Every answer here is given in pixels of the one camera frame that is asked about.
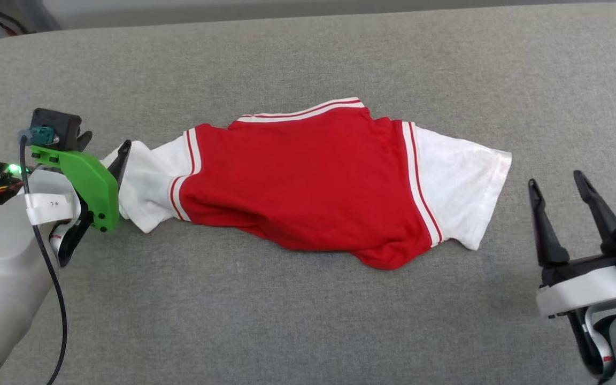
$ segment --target wire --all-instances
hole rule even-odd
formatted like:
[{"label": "wire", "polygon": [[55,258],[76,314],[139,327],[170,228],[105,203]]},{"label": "wire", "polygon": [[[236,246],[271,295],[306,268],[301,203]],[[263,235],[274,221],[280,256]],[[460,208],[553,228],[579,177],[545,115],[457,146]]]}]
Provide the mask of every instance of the wire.
[{"label": "wire", "polygon": [[[27,142],[27,137],[22,136],[20,138],[20,167],[22,169],[25,168],[25,142]],[[25,194],[30,193],[30,185],[27,182],[27,173],[20,173],[22,177],[22,187],[24,188]],[[49,254],[47,253],[47,248],[44,246],[44,240],[42,239],[42,234],[40,233],[40,228],[37,225],[32,226],[32,230],[35,233],[35,238],[37,239],[37,245],[40,247],[40,251],[42,252],[42,257],[44,257],[44,262],[47,264],[47,269],[49,270],[49,275],[51,275],[51,282],[53,282],[53,287],[56,289],[56,297],[58,297],[58,307],[61,309],[61,328],[62,328],[62,337],[61,337],[61,352],[58,354],[58,361],[56,361],[56,368],[49,378],[49,382],[47,385],[51,385],[54,380],[56,380],[56,376],[58,376],[59,371],[61,371],[61,365],[63,365],[63,357],[66,355],[66,344],[68,343],[68,318],[66,316],[66,302],[63,300],[63,292],[61,291],[61,285],[58,283],[58,278],[56,277],[56,272],[53,270],[53,265],[51,264],[51,258],[49,258]]]},{"label": "wire", "polygon": [[8,25],[4,24],[3,22],[0,22],[0,27],[5,29],[5,31],[7,32],[8,36],[18,36],[19,35],[13,29],[11,29],[11,27],[9,27]]},{"label": "wire", "polygon": [[0,194],[6,193],[7,191],[18,192],[22,188],[22,181],[10,184],[8,186],[0,186]]},{"label": "wire", "polygon": [[0,17],[4,20],[8,20],[10,22],[12,22],[13,24],[16,25],[16,27],[19,27],[20,32],[22,32],[22,34],[29,34],[30,32],[27,30],[27,28],[25,28],[24,26],[22,26],[22,24],[20,24],[20,22],[18,20],[15,20],[13,17],[10,17],[9,15],[3,13],[2,11],[0,11]]}]

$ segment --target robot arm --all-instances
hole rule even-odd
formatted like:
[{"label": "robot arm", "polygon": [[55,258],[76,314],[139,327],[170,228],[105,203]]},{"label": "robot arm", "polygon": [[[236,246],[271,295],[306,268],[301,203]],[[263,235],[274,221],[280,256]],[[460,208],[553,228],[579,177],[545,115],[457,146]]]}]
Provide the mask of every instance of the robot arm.
[{"label": "robot arm", "polygon": [[600,383],[616,384],[616,315],[594,322],[597,313],[616,312],[616,216],[581,171],[574,172],[574,180],[594,216],[602,254],[569,259],[545,214],[541,191],[530,180],[538,265],[543,268],[538,309],[551,319],[567,316],[591,375]]},{"label": "robot arm", "polygon": [[29,195],[20,191],[17,173],[28,170],[0,163],[0,366],[27,333],[53,283],[31,220],[38,224],[54,272],[68,264],[87,229],[110,231],[118,222],[118,186],[130,142],[107,169],[81,152],[91,133],[78,135],[80,121],[35,111],[31,127],[36,131],[29,133],[33,158],[54,168],[42,166],[30,174]]}]

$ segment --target t-shirt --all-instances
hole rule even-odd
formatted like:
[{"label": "t-shirt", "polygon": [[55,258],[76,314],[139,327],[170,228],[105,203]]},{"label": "t-shirt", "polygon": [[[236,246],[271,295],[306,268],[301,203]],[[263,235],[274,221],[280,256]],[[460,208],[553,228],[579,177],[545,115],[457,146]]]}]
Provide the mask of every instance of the t-shirt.
[{"label": "t-shirt", "polygon": [[450,238],[477,249],[510,164],[343,98],[198,125],[154,150],[134,141],[120,212],[144,232],[175,217],[394,269]]}]

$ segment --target white sleeve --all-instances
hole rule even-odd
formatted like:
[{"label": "white sleeve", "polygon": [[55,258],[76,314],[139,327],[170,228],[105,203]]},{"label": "white sleeve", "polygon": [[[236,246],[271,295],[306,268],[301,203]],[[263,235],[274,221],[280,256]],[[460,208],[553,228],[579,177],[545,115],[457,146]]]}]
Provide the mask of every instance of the white sleeve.
[{"label": "white sleeve", "polygon": [[[116,149],[102,163],[108,166],[117,153]],[[190,171],[190,153],[184,136],[154,150],[133,141],[118,193],[120,215],[145,233],[178,216],[171,202],[171,185],[174,178]]]},{"label": "white sleeve", "polygon": [[423,197],[442,240],[477,250],[512,162],[509,152],[489,149],[415,127]]}]

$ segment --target gray fabric surface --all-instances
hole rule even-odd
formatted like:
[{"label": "gray fabric surface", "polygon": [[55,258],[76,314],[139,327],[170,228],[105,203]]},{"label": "gray fabric surface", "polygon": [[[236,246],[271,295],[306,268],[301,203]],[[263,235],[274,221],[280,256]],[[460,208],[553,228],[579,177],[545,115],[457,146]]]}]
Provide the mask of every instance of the gray fabric surface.
[{"label": "gray fabric surface", "polygon": [[[597,233],[572,170],[616,210],[616,4],[95,29],[0,41],[0,160],[35,107],[78,114],[104,156],[201,122],[358,96],[375,117],[511,151],[482,247],[397,271],[168,221],[90,232],[60,274],[58,383],[592,383],[564,319],[540,319],[526,182],[573,256]],[[0,383],[42,383],[53,294]]]}]

